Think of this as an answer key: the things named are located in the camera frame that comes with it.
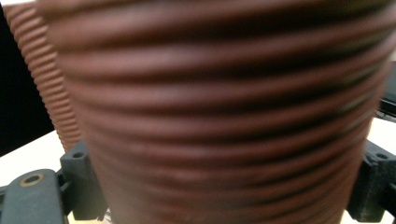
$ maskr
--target black bracket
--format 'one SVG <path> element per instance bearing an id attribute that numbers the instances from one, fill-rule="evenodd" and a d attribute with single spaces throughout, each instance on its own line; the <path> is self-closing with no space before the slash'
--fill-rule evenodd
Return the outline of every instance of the black bracket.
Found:
<path id="1" fill-rule="evenodd" d="M 0 223 L 65 224 L 71 211 L 76 220 L 102 220 L 107 205 L 84 144 L 65 153 L 61 165 L 0 188 Z M 396 217 L 396 157 L 368 141 L 347 211 L 359 222 L 380 222 L 385 210 Z"/>
<path id="2" fill-rule="evenodd" d="M 103 220 L 107 205 L 91 168 L 88 151 L 77 143 L 61 157 L 62 169 L 36 170 L 0 188 L 1 224 L 65 224 Z"/>
<path id="3" fill-rule="evenodd" d="M 396 217 L 396 157 L 367 141 L 348 213 L 359 222 L 380 222 L 385 210 Z"/>

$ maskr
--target ribbed surface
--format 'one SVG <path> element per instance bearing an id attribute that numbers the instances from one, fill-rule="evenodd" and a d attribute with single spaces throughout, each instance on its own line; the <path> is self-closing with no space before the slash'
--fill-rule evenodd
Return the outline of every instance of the ribbed surface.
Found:
<path id="1" fill-rule="evenodd" d="M 391 1 L 39 5 L 119 223 L 339 223 Z"/>
<path id="2" fill-rule="evenodd" d="M 34 3 L 4 7 L 4 11 L 55 130 L 67 150 L 81 139 L 81 133 L 64 89 L 64 76 L 55 65 L 56 51 L 46 37 L 47 25 L 37 14 Z"/>

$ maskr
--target brown 3d printed object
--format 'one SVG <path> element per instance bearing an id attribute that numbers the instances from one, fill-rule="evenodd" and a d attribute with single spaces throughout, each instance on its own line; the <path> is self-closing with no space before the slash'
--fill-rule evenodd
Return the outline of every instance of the brown 3d printed object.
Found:
<path id="1" fill-rule="evenodd" d="M 117 223 L 340 222 L 392 1 L 38 4 Z"/>
<path id="2" fill-rule="evenodd" d="M 8 25 L 26 61 L 64 149 L 81 139 L 76 116 L 64 89 L 64 76 L 55 64 L 56 51 L 48 42 L 47 24 L 35 3 L 4 7 Z"/>

